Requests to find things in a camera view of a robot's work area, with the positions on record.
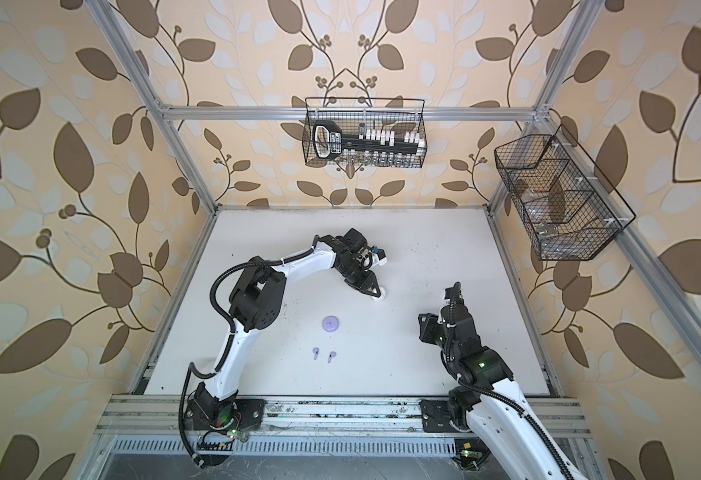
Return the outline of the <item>white earbud charging case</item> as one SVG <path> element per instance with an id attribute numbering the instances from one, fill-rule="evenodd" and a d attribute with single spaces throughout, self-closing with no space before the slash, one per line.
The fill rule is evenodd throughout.
<path id="1" fill-rule="evenodd" d="M 379 293 L 380 293 L 380 294 L 379 294 L 377 297 L 373 297 L 373 299 L 374 299 L 375 301 L 383 301 L 383 300 L 386 298 L 386 296 L 387 296 L 387 292 L 386 292 L 385 288 L 382 288 L 382 287 L 381 287 Z"/>

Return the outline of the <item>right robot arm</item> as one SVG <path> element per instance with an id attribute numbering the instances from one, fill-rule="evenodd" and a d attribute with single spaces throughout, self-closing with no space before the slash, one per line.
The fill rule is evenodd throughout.
<path id="1" fill-rule="evenodd" d="M 506 361 L 482 342 L 459 282 L 445 291 L 438 314 L 423 313 L 418 322 L 420 340 L 440 349 L 444 368 L 458 383 L 445 401 L 420 402 L 424 430 L 479 440 L 458 446 L 454 462 L 471 470 L 494 457 L 511 479 L 585 477 L 530 408 Z"/>

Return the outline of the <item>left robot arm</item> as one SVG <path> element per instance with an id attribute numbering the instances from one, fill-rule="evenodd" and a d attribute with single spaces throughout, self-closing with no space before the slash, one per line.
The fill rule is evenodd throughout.
<path id="1" fill-rule="evenodd" d="M 352 290 L 381 299 L 384 289 L 373 268 L 386 262 L 383 248 L 350 229 L 342 236 L 317 235 L 303 252 L 277 260 L 254 256 L 220 274 L 210 286 L 208 301 L 228 324 L 228 336 L 209 372 L 188 364 L 180 418 L 190 410 L 194 419 L 222 430 L 244 417 L 236 408 L 236 396 L 248 354 L 260 332 L 278 318 L 290 282 L 334 270 Z"/>

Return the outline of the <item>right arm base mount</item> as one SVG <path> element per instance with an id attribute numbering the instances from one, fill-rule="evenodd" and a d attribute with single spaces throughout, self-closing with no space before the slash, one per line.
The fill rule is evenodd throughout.
<path id="1" fill-rule="evenodd" d="M 471 433 L 471 430 L 460 428 L 450 414 L 447 400 L 421 399 L 420 410 L 424 432 L 436 433 Z"/>

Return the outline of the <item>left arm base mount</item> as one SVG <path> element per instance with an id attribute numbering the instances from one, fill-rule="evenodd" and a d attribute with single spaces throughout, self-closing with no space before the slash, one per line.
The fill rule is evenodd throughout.
<path id="1" fill-rule="evenodd" d="M 247 430 L 258 428 L 264 420 L 264 399 L 240 399 L 218 401 L 190 398 L 180 414 L 184 428 L 194 431 Z"/>

